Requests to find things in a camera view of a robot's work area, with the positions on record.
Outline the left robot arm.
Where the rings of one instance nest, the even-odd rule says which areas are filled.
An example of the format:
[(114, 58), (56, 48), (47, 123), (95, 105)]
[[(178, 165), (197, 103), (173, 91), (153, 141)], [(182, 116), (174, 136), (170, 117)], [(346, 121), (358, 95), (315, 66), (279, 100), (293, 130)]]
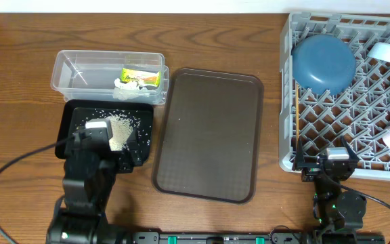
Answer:
[(144, 163), (142, 147), (130, 137), (126, 147), (111, 151), (107, 136), (75, 136), (64, 163), (65, 208), (56, 206), (47, 243), (132, 243), (132, 234), (109, 224), (105, 214), (117, 174)]

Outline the clear plastic bin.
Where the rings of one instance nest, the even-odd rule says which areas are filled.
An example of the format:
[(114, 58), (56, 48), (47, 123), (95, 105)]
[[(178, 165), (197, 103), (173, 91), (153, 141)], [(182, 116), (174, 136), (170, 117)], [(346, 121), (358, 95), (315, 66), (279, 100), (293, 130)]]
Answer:
[[(160, 84), (158, 87), (144, 86), (150, 92), (149, 97), (114, 99), (114, 80), (120, 78), (123, 68), (153, 73), (160, 71)], [(100, 100), (163, 105), (169, 89), (169, 69), (165, 65), (165, 57), (160, 53), (63, 50), (56, 57), (51, 88), (63, 94), (66, 101)]]

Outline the wooden chopstick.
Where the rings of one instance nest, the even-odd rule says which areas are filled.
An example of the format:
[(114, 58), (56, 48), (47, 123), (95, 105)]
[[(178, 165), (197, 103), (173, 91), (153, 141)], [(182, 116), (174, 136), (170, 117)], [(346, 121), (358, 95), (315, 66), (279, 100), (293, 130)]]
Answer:
[(299, 144), (299, 120), (300, 120), (300, 113), (299, 113), (299, 84), (295, 82), (295, 124), (296, 124), (296, 147)]

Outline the dark blue plate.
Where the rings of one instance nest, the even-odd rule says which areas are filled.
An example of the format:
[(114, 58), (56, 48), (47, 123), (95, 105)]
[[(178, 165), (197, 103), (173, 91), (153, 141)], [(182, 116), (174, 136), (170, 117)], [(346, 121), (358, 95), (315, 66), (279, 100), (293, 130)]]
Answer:
[(292, 50), (292, 73), (296, 82), (312, 93), (326, 90), (337, 95), (348, 88), (356, 73), (351, 48), (330, 35), (315, 35)]

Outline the black tray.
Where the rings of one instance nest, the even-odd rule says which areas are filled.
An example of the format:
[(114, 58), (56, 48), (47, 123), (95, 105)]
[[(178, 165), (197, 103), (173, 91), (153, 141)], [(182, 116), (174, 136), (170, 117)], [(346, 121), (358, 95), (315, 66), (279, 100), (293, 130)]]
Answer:
[(116, 139), (117, 128), (129, 125), (137, 132), (137, 141), (143, 162), (148, 160), (152, 142), (154, 109), (150, 104), (130, 102), (110, 102), (96, 100), (70, 100), (62, 113), (58, 140), (67, 138), (78, 127), (84, 126), (92, 119), (109, 118), (118, 122), (112, 126), (113, 139)]

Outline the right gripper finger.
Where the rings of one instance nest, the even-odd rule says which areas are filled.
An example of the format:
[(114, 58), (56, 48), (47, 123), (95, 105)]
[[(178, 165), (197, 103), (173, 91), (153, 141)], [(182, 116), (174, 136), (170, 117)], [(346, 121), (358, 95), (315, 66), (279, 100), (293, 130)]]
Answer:
[(303, 152), (303, 144), (302, 144), (302, 139), (299, 138), (297, 140), (297, 149), (296, 149), (296, 155), (295, 155), (295, 160), (292, 165), (292, 170), (293, 171), (299, 171), (302, 170), (305, 164), (305, 157), (304, 157), (304, 152)]
[(347, 154), (349, 155), (349, 160), (353, 161), (354, 163), (358, 163), (360, 161), (359, 157), (352, 150), (352, 148), (350, 147), (350, 145), (347, 143), (347, 141), (345, 140), (345, 138), (343, 136), (340, 137), (340, 141), (341, 141), (342, 146), (347, 151)]

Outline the rice pile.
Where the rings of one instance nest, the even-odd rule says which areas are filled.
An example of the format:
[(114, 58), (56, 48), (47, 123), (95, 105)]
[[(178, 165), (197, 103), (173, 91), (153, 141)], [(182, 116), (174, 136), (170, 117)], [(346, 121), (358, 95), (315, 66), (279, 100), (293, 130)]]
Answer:
[(127, 148), (127, 139), (135, 128), (139, 129), (141, 119), (134, 112), (118, 109), (87, 109), (86, 115), (78, 115), (74, 122), (74, 128), (85, 126), (92, 119), (109, 119), (111, 123), (112, 137), (109, 139), (111, 151), (122, 151)]

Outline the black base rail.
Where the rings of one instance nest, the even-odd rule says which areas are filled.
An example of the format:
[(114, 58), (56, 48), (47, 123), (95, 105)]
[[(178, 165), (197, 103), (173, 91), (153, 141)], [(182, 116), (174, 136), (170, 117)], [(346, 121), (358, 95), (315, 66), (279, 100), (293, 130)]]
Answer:
[(298, 244), (298, 243), (385, 243), (380, 235), (332, 235), (328, 234), (321, 241), (313, 239), (310, 234), (273, 232), (272, 234), (184, 234), (135, 232), (132, 244)]

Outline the grey dishwasher rack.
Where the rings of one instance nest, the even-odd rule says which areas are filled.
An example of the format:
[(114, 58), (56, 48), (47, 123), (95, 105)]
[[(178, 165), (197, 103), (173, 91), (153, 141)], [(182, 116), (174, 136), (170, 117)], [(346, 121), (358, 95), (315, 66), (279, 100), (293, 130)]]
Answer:
[(351, 85), (337, 95), (299, 86), (299, 137), (304, 155), (314, 159), (343, 136), (359, 157), (354, 178), (390, 181), (390, 148), (382, 137), (390, 125), (390, 63), (368, 56), (375, 43), (390, 43), (390, 17), (294, 12), (280, 35), (282, 108), (279, 165), (291, 171), (296, 155), (295, 80), (292, 50), (315, 35), (345, 42), (356, 60)]

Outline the brown serving tray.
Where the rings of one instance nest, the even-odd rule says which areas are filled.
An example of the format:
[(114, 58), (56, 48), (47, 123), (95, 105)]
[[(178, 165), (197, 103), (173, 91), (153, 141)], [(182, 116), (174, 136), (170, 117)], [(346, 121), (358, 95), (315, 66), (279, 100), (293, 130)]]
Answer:
[(172, 77), (152, 184), (162, 193), (245, 204), (255, 194), (263, 84), (182, 68)]

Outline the yellow snack wrapper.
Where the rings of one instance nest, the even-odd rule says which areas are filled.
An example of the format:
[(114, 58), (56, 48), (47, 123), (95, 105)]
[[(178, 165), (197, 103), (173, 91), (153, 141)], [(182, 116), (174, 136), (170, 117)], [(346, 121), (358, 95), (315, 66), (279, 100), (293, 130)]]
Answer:
[(136, 82), (143, 86), (158, 87), (160, 84), (160, 71), (157, 73), (123, 68), (120, 76), (123, 83)]

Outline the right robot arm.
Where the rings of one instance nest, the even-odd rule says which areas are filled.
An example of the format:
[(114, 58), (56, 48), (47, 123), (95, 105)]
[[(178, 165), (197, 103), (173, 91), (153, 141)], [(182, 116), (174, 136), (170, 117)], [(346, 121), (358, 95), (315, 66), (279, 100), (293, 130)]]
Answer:
[(315, 161), (304, 157), (302, 140), (292, 170), (301, 172), (301, 180), (313, 182), (313, 216), (320, 225), (300, 238), (302, 243), (357, 243), (356, 231), (363, 227), (367, 200), (351, 190), (343, 190), (358, 166), (359, 158), (345, 141), (340, 147), (326, 148)]

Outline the white tissue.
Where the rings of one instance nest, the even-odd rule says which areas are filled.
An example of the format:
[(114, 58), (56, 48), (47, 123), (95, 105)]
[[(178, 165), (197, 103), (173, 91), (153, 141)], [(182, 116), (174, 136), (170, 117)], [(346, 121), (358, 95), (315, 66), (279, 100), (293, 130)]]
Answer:
[(138, 97), (149, 97), (150, 92), (136, 81), (123, 83), (119, 78), (114, 80), (113, 98), (117, 100), (130, 100)]

